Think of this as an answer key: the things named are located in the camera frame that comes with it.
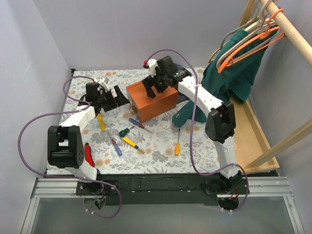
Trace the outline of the orange wooden drawer box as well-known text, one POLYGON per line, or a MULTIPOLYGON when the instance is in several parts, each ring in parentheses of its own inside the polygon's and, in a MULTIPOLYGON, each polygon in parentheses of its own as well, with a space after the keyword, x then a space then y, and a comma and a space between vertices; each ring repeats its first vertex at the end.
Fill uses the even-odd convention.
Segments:
POLYGON ((140 122, 157 117, 177 105, 178 91, 172 87, 157 93, 156 98, 147 97, 141 81, 127 86, 126 91, 130 105, 140 122))

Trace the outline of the green stubby screwdriver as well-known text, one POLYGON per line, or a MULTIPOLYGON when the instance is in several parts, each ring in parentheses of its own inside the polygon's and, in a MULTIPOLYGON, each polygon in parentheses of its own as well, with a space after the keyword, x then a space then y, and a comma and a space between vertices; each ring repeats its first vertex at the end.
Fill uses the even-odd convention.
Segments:
POLYGON ((119 132, 119 136, 120 137, 125 137, 128 133, 130 133, 130 131, 134 128, 134 126, 130 127, 130 128, 125 128, 124 130, 121 130, 119 132))

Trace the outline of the yellow black screwdriver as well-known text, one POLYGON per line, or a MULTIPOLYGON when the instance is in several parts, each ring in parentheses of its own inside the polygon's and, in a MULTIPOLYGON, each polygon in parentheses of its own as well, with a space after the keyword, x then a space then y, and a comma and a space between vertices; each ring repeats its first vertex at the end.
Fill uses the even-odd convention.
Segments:
POLYGON ((141 148, 139 148, 133 141, 131 141, 130 139, 128 139, 127 137, 123 137, 122 138, 124 142, 126 142, 128 145, 132 146, 133 148, 137 149, 138 151, 140 151, 141 153, 145 153, 141 148))

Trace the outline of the orange handle screwdriver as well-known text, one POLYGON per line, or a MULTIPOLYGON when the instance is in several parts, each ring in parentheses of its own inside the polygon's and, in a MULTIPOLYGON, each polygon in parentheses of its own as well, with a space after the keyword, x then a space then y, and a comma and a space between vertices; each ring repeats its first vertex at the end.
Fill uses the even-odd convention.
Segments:
POLYGON ((178 156, 180 152, 180 143, 179 143, 179 138, 180 138, 180 128, 178 129, 178 136, 177 136, 177 142, 175 145, 175 155, 178 156))

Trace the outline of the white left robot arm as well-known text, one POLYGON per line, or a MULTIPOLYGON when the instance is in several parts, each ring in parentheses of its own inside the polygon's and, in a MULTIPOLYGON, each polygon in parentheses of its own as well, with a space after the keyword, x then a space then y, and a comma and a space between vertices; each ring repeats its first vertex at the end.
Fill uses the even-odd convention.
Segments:
POLYGON ((85 158, 81 133, 101 110, 113 110, 128 104, 129 100, 117 85, 114 86, 116 96, 113 96, 104 81, 87 83, 85 88, 86 94, 78 100, 77 112, 61 125, 49 127, 47 159, 52 166, 65 169, 80 179, 90 179, 87 189, 91 194, 98 195, 103 191, 104 184, 97 179, 99 171, 85 158))

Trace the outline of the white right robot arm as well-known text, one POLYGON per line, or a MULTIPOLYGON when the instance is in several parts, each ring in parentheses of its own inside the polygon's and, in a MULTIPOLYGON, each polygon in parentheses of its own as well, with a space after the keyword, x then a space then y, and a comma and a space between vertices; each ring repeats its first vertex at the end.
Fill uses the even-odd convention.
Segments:
POLYGON ((215 144, 219 159, 218 179, 210 182, 209 189, 233 193, 242 180, 242 173, 236 164, 234 151, 234 129, 236 127, 234 105, 222 102, 211 95, 185 68, 178 69, 170 56, 159 60, 149 59, 143 67, 150 74, 142 83, 147 96, 155 98, 156 93, 173 87, 194 102, 206 117, 205 133, 215 144))

